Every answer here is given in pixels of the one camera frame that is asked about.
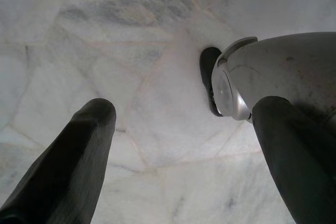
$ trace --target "marble floor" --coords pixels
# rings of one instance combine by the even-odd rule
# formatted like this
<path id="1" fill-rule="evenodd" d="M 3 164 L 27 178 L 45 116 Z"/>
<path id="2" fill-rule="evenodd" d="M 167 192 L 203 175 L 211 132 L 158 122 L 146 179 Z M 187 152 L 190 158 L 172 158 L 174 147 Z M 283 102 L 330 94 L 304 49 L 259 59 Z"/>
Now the marble floor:
<path id="1" fill-rule="evenodd" d="M 294 223 L 253 126 L 208 109 L 198 58 L 335 15 L 336 0 L 0 0 L 0 203 L 102 97 L 118 119 L 92 223 Z"/>

